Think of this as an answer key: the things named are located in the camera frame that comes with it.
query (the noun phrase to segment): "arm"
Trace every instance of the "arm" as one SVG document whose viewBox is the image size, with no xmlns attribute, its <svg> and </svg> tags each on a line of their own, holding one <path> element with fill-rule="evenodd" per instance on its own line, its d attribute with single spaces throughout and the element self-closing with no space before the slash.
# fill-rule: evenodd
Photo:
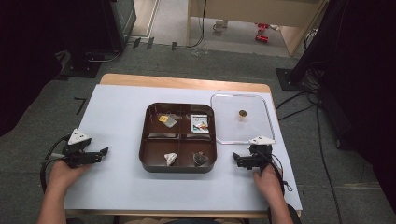
<svg viewBox="0 0 396 224">
<path fill-rule="evenodd" d="M 66 223 L 64 195 L 88 168 L 88 165 L 84 165 L 71 169 L 64 161 L 57 161 L 53 165 L 37 224 Z"/>
<path fill-rule="evenodd" d="M 262 175 L 254 173 L 254 183 L 270 205 L 272 223 L 292 224 L 289 208 L 283 198 L 274 168 L 267 165 L 262 171 Z"/>
</svg>

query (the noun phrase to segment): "brown tray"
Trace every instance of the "brown tray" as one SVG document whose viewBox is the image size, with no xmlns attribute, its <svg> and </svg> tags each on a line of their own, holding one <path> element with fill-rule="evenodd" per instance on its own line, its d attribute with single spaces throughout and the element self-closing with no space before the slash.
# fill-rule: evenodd
<svg viewBox="0 0 396 224">
<path fill-rule="evenodd" d="M 168 115 L 177 123 L 168 128 L 159 121 Z M 207 115 L 208 133 L 191 132 L 191 115 Z M 208 105 L 156 103 L 148 107 L 140 144 L 139 159 L 143 168 L 153 173 L 207 173 L 217 159 L 215 115 Z M 203 152 L 208 161 L 195 166 L 193 153 Z M 176 153 L 171 166 L 165 154 Z"/>
</svg>

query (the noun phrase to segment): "cable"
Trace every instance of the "cable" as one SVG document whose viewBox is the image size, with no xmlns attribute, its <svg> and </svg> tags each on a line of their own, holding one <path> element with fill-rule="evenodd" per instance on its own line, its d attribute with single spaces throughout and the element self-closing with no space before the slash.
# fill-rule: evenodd
<svg viewBox="0 0 396 224">
<path fill-rule="evenodd" d="M 306 70 L 306 73 L 307 73 L 306 79 L 309 82 L 309 84 L 311 84 L 311 86 L 313 86 L 315 89 L 319 89 L 320 84 L 319 84 L 319 77 L 317 75 L 317 70 L 313 68 L 308 68 L 308 70 Z"/>
<path fill-rule="evenodd" d="M 271 154 L 271 156 L 272 157 L 275 157 L 275 159 L 277 160 L 277 162 L 279 162 L 279 165 L 280 165 L 280 169 L 283 171 L 283 165 L 282 165 L 282 162 L 280 162 L 280 160 L 274 155 L 274 154 Z"/>
<path fill-rule="evenodd" d="M 305 39 L 304 39 L 304 49 L 307 50 L 308 49 L 308 39 L 309 37 L 312 36 L 312 39 L 315 37 L 315 35 L 317 35 L 317 29 L 312 29 L 309 31 L 308 35 L 306 35 Z"/>
<path fill-rule="evenodd" d="M 64 140 L 67 141 L 70 138 L 71 134 L 68 134 L 62 138 L 60 138 L 56 143 L 50 148 L 49 152 L 47 153 L 47 156 L 44 158 L 44 160 L 41 162 L 41 170 L 40 170 L 40 181 L 41 181 L 41 188 L 43 189 L 43 193 L 46 192 L 47 189 L 47 178 L 46 178 L 46 169 L 47 166 L 56 160 L 59 160 L 60 158 L 49 161 L 50 155 L 52 154 L 53 150 Z"/>
<path fill-rule="evenodd" d="M 275 174 L 276 174 L 276 177 L 277 177 L 277 180 L 279 181 L 279 184 L 280 184 L 280 187 L 281 187 L 281 189 L 282 189 L 282 193 L 283 194 L 285 194 L 285 186 L 284 186 L 284 181 L 283 181 L 283 174 L 281 174 L 278 170 L 277 170 L 277 167 L 274 165 L 274 163 L 270 160 L 270 159 L 268 159 L 264 154 L 262 154 L 262 153 L 260 153 L 260 151 L 257 151 L 257 153 L 258 154 L 260 154 L 262 157 L 264 157 L 267 161 L 268 161 L 268 164 L 270 164 L 273 168 L 274 168 L 274 171 L 275 171 Z M 276 158 L 277 159 L 277 161 L 280 163 L 280 166 L 282 167 L 281 169 L 282 169 L 282 173 L 283 173 L 283 166 L 282 166 L 282 163 L 280 162 L 280 160 L 278 159 L 278 158 Z"/>
<path fill-rule="evenodd" d="M 309 97 L 310 95 L 316 96 L 318 101 L 317 101 L 317 102 L 314 102 L 314 101 Z M 306 96 L 306 98 L 308 99 L 309 103 L 311 103 L 311 104 L 313 104 L 313 105 L 320 105 L 320 100 L 319 100 L 319 96 L 318 96 L 317 93 L 311 92 L 311 93 L 309 93 L 309 94 Z"/>
<path fill-rule="evenodd" d="M 109 63 L 109 62 L 114 61 L 116 58 L 118 58 L 120 56 L 120 54 L 121 54 L 121 51 L 119 51 L 119 53 L 112 59 L 109 59 L 109 60 L 98 60 L 98 61 L 97 60 L 89 60 L 88 59 L 88 62 L 90 62 L 90 63 Z"/>
<path fill-rule="evenodd" d="M 206 13 L 206 0 L 205 0 L 205 4 L 204 4 L 204 13 L 202 16 L 202 24 L 200 23 L 200 20 L 198 18 L 199 26 L 201 27 L 201 37 L 199 38 L 199 40 L 197 41 L 196 44 L 194 44 L 192 46 L 186 46 L 186 48 L 197 47 L 198 45 L 200 45 L 202 43 L 203 40 L 205 42 L 205 29 L 204 29 L 205 28 L 205 26 L 204 26 L 205 13 Z"/>
<path fill-rule="evenodd" d="M 339 220 L 340 224 L 342 224 L 343 220 L 341 219 L 340 207 L 338 206 L 337 196 L 335 195 L 334 186 L 332 184 L 332 179 L 330 177 L 329 170 L 327 169 L 326 161 L 324 160 L 324 155 L 323 155 L 323 146 L 321 143 L 321 129 L 320 129 L 320 122 L 319 122 L 319 106 L 317 106 L 317 123 L 318 123 L 318 138 L 319 138 L 319 147 L 320 147 L 320 157 L 323 162 L 324 170 L 326 171 L 326 176 L 330 183 L 330 188 L 332 189 L 332 197 L 334 198 L 334 203 L 335 203 L 335 208 L 337 210 L 338 220 Z"/>
<path fill-rule="evenodd" d="M 51 163 L 53 163 L 54 161 L 59 161 L 59 160 L 62 160 L 62 159 L 64 159 L 64 158 L 66 158 L 66 157 L 56 158 L 56 159 L 53 159 L 53 160 L 47 162 L 45 168 L 47 169 L 47 167 L 48 167 Z"/>
<path fill-rule="evenodd" d="M 298 97 L 298 96 L 305 95 L 305 94 L 307 94 L 306 91 L 298 92 L 297 94 L 295 94 L 295 95 L 289 97 L 288 99 L 286 99 L 286 100 L 284 100 L 282 103 L 280 103 L 280 104 L 275 108 L 275 110 L 278 110 L 282 105 L 284 105 L 285 103 L 289 102 L 290 100 L 292 100 L 292 99 L 294 99 L 294 98 L 296 98 L 296 97 Z"/>
<path fill-rule="evenodd" d="M 306 107 L 306 108 L 304 108 L 304 109 L 301 109 L 301 110 L 298 110 L 298 111 L 296 111 L 296 112 L 293 112 L 293 113 L 291 113 L 291 114 L 289 114 L 289 115 L 287 115 L 287 116 L 285 116 L 285 117 L 283 117 L 283 118 L 281 118 L 281 119 L 278 119 L 278 121 L 281 121 L 282 119 L 286 119 L 286 118 L 289 118 L 289 117 L 291 117 L 291 116 L 293 116 L 293 115 L 296 115 L 296 114 L 298 114 L 298 113 L 301 113 L 301 112 L 303 112 L 303 111 L 305 111 L 305 110 L 307 110 L 307 109 L 309 109 L 309 108 L 311 108 L 311 107 L 313 107 L 314 105 L 311 105 L 311 106 L 309 106 L 309 107 Z"/>
<path fill-rule="evenodd" d="M 306 71 L 306 69 L 308 69 L 308 68 L 309 68 L 310 66 L 312 66 L 313 64 L 330 62 L 330 61 L 335 57 L 335 54 L 337 53 L 337 50 L 338 50 L 338 44 L 339 44 L 339 40 L 340 40 L 341 27 L 342 27 L 342 25 L 343 25 L 344 15 L 345 15 L 345 13 L 346 13 L 346 11 L 347 11 L 347 6 L 349 5 L 349 1 L 350 1 L 350 0 L 348 0 L 348 1 L 346 2 L 346 5 L 345 5 L 344 11 L 343 11 L 343 15 L 341 16 L 340 27 L 338 28 L 337 40 L 336 40 L 336 42 L 335 42 L 335 48 L 334 48 L 333 56 L 332 56 L 331 58 L 327 59 L 327 60 L 324 60 L 324 61 L 309 63 L 309 64 L 307 64 L 307 65 L 304 67 L 303 71 Z"/>
</svg>

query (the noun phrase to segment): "wooden table edge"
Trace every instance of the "wooden table edge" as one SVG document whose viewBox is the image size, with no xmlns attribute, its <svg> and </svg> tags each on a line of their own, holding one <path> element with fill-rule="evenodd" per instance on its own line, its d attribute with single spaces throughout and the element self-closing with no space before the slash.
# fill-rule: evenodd
<svg viewBox="0 0 396 224">
<path fill-rule="evenodd" d="M 135 210 L 94 210 L 94 209 L 68 209 L 68 215 L 111 215 L 111 216 L 139 216 L 139 217 L 227 217 L 227 218 L 265 218 L 266 211 L 240 212 L 240 211 L 135 211 Z"/>
<path fill-rule="evenodd" d="M 111 73 L 104 74 L 99 84 L 212 91 L 250 91 L 271 93 L 268 85 L 258 83 L 216 81 L 180 77 L 149 77 Z"/>
</svg>

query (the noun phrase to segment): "floor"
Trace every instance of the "floor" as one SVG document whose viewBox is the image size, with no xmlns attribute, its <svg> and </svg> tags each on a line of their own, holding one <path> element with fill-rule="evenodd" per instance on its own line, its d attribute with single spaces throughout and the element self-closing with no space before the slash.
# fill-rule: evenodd
<svg viewBox="0 0 396 224">
<path fill-rule="evenodd" d="M 178 46 L 193 46 L 202 33 L 204 25 L 204 40 L 201 48 L 223 50 L 239 53 L 255 53 L 278 57 L 289 57 L 286 45 L 280 31 L 268 28 L 264 31 L 268 42 L 255 40 L 258 26 L 252 22 L 229 21 L 228 27 L 216 32 L 213 19 L 191 18 L 188 30 L 188 1 L 186 0 L 134 0 L 137 21 L 132 31 L 133 38 L 142 37 L 145 41 L 154 37 L 154 44 Z M 293 57 L 300 58 L 304 53 L 301 45 Z"/>
</svg>

